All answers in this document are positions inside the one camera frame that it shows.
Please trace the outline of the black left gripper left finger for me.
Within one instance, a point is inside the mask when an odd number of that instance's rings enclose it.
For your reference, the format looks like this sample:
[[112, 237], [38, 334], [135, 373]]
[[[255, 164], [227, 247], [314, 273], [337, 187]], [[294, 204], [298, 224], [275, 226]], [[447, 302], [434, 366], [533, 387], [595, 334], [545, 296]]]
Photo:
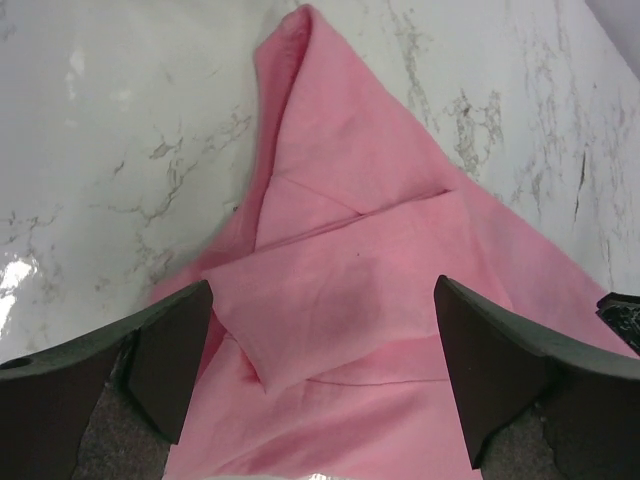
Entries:
[[179, 442], [213, 295], [199, 281], [1, 365], [4, 479], [160, 479]]

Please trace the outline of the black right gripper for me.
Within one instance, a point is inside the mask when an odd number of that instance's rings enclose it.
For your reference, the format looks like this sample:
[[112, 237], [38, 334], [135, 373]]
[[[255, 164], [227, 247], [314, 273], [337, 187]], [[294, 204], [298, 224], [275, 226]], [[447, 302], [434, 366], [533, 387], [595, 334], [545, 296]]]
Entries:
[[597, 302], [597, 316], [640, 354], [640, 298], [611, 292]]

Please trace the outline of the pink t shirt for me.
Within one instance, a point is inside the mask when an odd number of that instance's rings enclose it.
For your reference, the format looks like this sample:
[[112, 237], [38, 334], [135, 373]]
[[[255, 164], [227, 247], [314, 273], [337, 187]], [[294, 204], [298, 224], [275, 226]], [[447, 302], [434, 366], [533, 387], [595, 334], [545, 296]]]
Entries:
[[203, 254], [211, 332], [166, 477], [473, 479], [433, 291], [448, 276], [582, 342], [602, 288], [451, 164], [314, 7], [255, 54], [256, 165]]

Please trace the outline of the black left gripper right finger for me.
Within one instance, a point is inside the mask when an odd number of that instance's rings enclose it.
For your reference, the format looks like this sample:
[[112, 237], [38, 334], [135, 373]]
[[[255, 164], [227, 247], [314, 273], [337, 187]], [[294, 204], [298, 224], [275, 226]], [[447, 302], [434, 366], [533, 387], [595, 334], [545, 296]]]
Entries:
[[434, 300], [468, 456], [483, 478], [638, 478], [638, 358], [544, 327], [446, 276]]

